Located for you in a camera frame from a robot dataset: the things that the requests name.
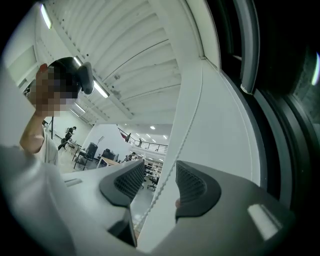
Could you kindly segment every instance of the office chair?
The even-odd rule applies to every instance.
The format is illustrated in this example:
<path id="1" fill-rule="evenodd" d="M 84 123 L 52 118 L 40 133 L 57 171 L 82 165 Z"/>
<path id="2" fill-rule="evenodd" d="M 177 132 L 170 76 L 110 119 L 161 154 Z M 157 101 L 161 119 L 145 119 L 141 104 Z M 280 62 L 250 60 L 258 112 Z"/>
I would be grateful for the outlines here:
<path id="1" fill-rule="evenodd" d="M 152 182 L 152 185 L 148 185 L 146 188 L 153 188 L 154 191 L 156 191 L 156 186 L 155 185 L 158 185 L 158 181 L 159 181 L 159 177 L 157 177 L 156 179 L 154 178 L 149 178 L 149 180 Z"/>
<path id="2" fill-rule="evenodd" d="M 143 182 L 146 182 L 146 181 L 147 181 L 147 180 L 146 180 L 146 176 L 147 176 L 146 169 L 144 169 L 144 173 L 143 173 Z M 144 189 L 144 188 L 145 188 L 144 183 L 142 183 L 142 184 L 141 184 L 141 187 L 142 187 L 142 189 Z"/>

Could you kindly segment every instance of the chair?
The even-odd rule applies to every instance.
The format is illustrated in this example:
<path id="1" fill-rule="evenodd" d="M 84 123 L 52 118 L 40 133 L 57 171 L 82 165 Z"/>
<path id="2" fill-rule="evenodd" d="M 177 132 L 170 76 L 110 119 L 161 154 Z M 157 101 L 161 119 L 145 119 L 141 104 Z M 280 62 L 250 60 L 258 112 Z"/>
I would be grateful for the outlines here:
<path id="1" fill-rule="evenodd" d="M 152 182 L 152 185 L 148 185 L 146 188 L 153 188 L 153 191 L 156 191 L 156 186 L 155 185 L 158 185 L 158 181 L 159 181 L 159 177 L 156 177 L 155 179 L 154 178 L 149 178 L 149 180 Z"/>

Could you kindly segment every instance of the standing person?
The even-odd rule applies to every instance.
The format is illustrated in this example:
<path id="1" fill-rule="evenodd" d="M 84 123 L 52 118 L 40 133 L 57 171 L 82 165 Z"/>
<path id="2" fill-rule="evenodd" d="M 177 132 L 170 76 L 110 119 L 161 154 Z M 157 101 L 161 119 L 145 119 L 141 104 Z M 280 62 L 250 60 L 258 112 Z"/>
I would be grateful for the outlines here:
<path id="1" fill-rule="evenodd" d="M 129 139 L 130 139 L 131 133 L 125 138 L 125 142 L 128 143 Z"/>
<path id="2" fill-rule="evenodd" d="M 80 90 L 91 94 L 94 80 L 90 63 L 75 66 L 72 57 L 56 60 L 49 67 L 42 64 L 30 85 L 27 99 L 35 112 L 20 138 L 20 146 L 35 155 L 43 163 L 58 165 L 58 148 L 50 135 L 44 131 L 42 122 L 46 117 L 66 109 L 66 105 L 78 97 Z"/>
<path id="3" fill-rule="evenodd" d="M 127 155 L 126 158 L 122 161 L 122 163 L 123 163 L 123 162 L 131 161 L 132 158 L 135 157 L 135 155 L 136 155 L 136 152 L 132 152 L 132 154 Z"/>
<path id="4" fill-rule="evenodd" d="M 68 140 L 70 140 L 70 138 L 72 137 L 73 135 L 73 131 L 75 131 L 77 129 L 77 127 L 72 127 L 72 128 L 69 128 L 65 137 L 61 140 L 61 144 L 58 146 L 58 150 L 60 150 L 62 147 L 64 149 L 66 149 L 66 144 L 68 142 Z"/>

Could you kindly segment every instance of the white wall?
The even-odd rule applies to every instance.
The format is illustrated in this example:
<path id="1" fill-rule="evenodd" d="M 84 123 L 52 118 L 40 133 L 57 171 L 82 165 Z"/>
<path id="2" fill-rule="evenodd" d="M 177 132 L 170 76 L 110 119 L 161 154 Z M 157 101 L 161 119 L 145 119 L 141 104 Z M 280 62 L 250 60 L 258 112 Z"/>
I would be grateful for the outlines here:
<path id="1" fill-rule="evenodd" d="M 105 149 L 110 149 L 115 155 L 119 154 L 119 160 L 123 160 L 132 151 L 131 144 L 124 141 L 115 124 L 96 124 L 85 139 L 83 147 L 86 148 L 90 142 L 97 144 L 102 136 L 104 136 L 104 139 L 98 144 L 98 149 L 94 155 L 95 158 L 97 158 L 98 154 L 102 154 Z"/>
<path id="2" fill-rule="evenodd" d="M 47 117 L 45 121 L 51 122 L 51 117 Z M 74 134 L 72 135 L 72 141 L 79 145 L 82 145 L 87 138 L 92 126 L 83 122 L 80 118 L 75 116 L 71 111 L 62 111 L 58 116 L 53 119 L 53 134 L 57 134 L 59 137 L 64 138 L 66 128 L 76 127 Z"/>
<path id="3" fill-rule="evenodd" d="M 57 34 L 55 25 L 53 24 L 52 28 L 48 29 L 40 11 L 35 21 L 35 37 L 36 52 L 40 63 L 49 65 L 58 59 L 73 56 Z"/>
<path id="4" fill-rule="evenodd" d="M 179 0 L 150 0 L 169 35 L 182 82 L 170 143 L 155 191 L 164 182 L 201 98 L 179 160 L 205 165 L 260 182 L 256 138 L 249 117 L 235 91 L 207 60 L 200 60 L 193 31 Z M 151 252 L 175 226 L 179 190 L 173 170 L 138 238 L 138 249 Z"/>
<path id="5" fill-rule="evenodd" d="M 36 44 L 37 8 L 33 7 L 13 32 L 3 51 L 3 62 L 8 68 L 29 47 Z"/>
<path id="6" fill-rule="evenodd" d="M 19 91 L 5 65 L 0 65 L 0 144 L 19 146 L 35 108 Z"/>

